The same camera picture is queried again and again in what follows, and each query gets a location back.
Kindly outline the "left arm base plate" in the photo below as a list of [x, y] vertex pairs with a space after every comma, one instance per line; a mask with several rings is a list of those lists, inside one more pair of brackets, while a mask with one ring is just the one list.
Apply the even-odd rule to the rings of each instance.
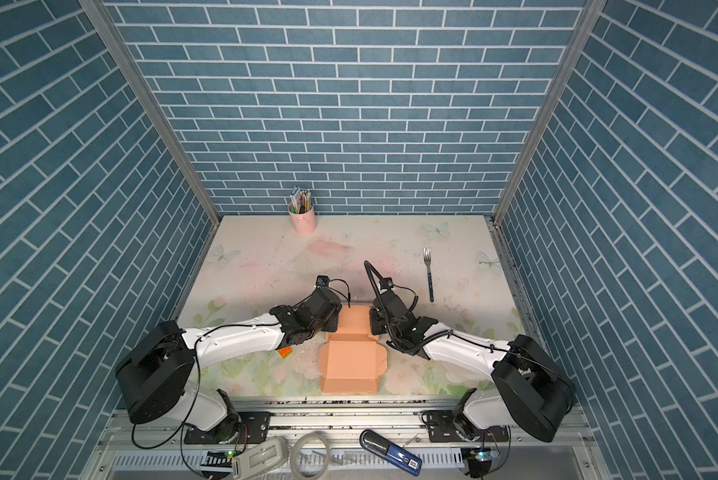
[[208, 431], [188, 426], [186, 444], [260, 444], [266, 440], [272, 414], [270, 412], [234, 412]]

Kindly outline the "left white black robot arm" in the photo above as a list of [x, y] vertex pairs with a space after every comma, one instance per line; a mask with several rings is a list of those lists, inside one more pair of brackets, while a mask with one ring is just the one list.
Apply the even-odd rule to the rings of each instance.
[[235, 441], [243, 432], [240, 414], [222, 389], [201, 386], [202, 369], [256, 352], [300, 345], [337, 330], [343, 302], [328, 286], [317, 286], [293, 306], [279, 305], [239, 323], [182, 328], [157, 325], [115, 368], [130, 422], [143, 425], [168, 417], [190, 430], [189, 444]]

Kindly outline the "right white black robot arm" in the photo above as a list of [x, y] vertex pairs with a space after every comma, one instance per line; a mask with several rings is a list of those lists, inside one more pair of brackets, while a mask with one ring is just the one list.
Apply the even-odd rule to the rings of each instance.
[[374, 334], [388, 335], [388, 346], [398, 352], [455, 365], [492, 381], [500, 401], [472, 388], [453, 410], [454, 427], [467, 440], [509, 416], [524, 432], [549, 443], [574, 404], [572, 381], [529, 336], [504, 341], [452, 329], [415, 315], [391, 289], [376, 294], [370, 326]]

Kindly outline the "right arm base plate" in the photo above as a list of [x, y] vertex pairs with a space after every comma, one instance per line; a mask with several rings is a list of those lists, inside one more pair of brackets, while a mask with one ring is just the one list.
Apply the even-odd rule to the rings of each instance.
[[448, 410], [424, 410], [420, 419], [431, 443], [502, 443], [510, 439], [506, 426], [494, 425], [485, 431], [479, 430], [456, 421], [453, 413]]

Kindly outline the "orange paper box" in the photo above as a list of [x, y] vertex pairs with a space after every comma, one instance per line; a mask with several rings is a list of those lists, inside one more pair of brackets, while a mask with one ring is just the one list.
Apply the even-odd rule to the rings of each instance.
[[375, 394], [387, 370], [387, 350], [371, 333], [370, 307], [343, 307], [338, 329], [320, 348], [318, 369], [323, 394]]

